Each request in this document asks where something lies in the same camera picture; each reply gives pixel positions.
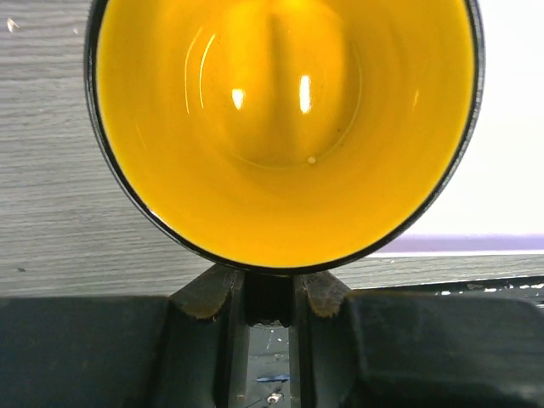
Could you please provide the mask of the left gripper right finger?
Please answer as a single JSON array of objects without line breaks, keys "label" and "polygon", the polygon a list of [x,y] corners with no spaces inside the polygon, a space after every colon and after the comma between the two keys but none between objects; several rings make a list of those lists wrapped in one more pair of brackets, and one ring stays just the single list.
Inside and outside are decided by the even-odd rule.
[{"label": "left gripper right finger", "polygon": [[543,309],[293,281],[296,407],[540,407]]}]

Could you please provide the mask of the lavender plastic tray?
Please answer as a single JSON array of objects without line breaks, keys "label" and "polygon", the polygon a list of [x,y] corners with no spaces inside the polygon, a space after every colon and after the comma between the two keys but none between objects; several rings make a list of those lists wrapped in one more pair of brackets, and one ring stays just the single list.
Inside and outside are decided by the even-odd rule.
[{"label": "lavender plastic tray", "polygon": [[543,3],[482,1],[477,126],[434,204],[379,255],[543,251]]}]

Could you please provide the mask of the yellow transparent mug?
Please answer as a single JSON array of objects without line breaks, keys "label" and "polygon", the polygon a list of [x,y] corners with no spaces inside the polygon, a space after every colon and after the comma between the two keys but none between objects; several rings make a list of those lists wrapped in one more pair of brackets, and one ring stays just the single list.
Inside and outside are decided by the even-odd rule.
[{"label": "yellow transparent mug", "polygon": [[94,1],[88,114],[119,188],[216,265],[288,278],[408,230],[478,120],[476,1]]}]

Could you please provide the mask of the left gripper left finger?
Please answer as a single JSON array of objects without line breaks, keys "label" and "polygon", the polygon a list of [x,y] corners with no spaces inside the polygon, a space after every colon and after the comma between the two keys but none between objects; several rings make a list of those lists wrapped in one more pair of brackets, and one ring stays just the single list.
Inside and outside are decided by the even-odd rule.
[{"label": "left gripper left finger", "polygon": [[243,274],[213,266],[163,296],[5,297],[4,407],[226,407]]}]

